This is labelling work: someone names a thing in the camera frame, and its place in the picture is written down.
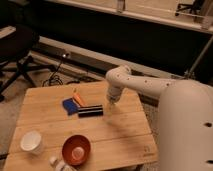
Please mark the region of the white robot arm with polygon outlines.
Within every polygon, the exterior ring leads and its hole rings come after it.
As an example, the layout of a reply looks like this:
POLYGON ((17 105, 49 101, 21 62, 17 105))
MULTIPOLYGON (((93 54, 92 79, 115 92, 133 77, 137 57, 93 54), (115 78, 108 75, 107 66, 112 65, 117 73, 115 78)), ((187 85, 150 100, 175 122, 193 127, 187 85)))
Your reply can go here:
POLYGON ((213 87, 192 79, 134 76, 124 65, 106 73, 107 99, 126 88, 157 99, 159 171, 213 171, 213 87))

